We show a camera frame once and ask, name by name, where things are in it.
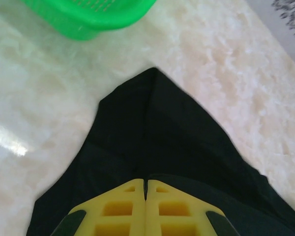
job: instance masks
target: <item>floor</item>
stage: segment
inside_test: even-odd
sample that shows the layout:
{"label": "floor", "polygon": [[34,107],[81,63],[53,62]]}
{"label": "floor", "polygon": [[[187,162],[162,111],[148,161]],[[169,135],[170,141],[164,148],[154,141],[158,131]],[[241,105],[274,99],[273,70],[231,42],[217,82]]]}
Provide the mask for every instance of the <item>floor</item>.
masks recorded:
{"label": "floor", "polygon": [[0,236],[25,234],[99,100],[151,66],[204,106],[295,209],[295,63],[244,0],[172,2],[88,42],[63,38],[19,0],[0,4]]}

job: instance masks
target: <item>green basket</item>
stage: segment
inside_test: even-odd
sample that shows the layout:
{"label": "green basket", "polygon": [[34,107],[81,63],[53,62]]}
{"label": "green basket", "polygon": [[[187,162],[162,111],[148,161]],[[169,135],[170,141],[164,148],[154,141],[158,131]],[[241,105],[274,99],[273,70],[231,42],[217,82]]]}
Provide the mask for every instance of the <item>green basket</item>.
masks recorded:
{"label": "green basket", "polygon": [[63,35],[88,40],[99,32],[127,27],[156,0],[23,0]]}

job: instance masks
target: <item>black pants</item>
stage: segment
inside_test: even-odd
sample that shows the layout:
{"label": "black pants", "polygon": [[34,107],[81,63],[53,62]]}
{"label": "black pants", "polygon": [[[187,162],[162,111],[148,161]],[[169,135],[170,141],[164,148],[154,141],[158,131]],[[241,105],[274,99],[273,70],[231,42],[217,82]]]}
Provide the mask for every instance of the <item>black pants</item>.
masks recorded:
{"label": "black pants", "polygon": [[27,235],[50,235],[74,206],[134,178],[156,178],[216,205],[242,236],[295,235],[295,211],[214,119],[155,68],[100,102],[81,150],[35,202]]}

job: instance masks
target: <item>white marble tile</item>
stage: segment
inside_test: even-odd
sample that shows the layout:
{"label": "white marble tile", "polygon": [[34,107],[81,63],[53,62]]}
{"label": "white marble tile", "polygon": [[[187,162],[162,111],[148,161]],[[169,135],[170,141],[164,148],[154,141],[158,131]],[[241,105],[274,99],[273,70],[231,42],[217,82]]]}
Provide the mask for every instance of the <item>white marble tile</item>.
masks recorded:
{"label": "white marble tile", "polygon": [[295,64],[243,0],[172,2],[88,42],[58,35],[18,0],[0,6],[0,236],[25,234],[99,100],[154,65],[295,209]]}

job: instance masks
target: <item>plastic basket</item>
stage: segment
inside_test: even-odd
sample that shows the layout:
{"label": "plastic basket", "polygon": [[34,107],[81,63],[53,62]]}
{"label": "plastic basket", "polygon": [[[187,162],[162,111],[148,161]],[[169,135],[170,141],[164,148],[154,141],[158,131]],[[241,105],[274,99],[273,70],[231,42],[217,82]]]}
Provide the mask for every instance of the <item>plastic basket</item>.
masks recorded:
{"label": "plastic basket", "polygon": [[127,27],[156,0],[22,0],[63,35],[88,40],[99,32]]}

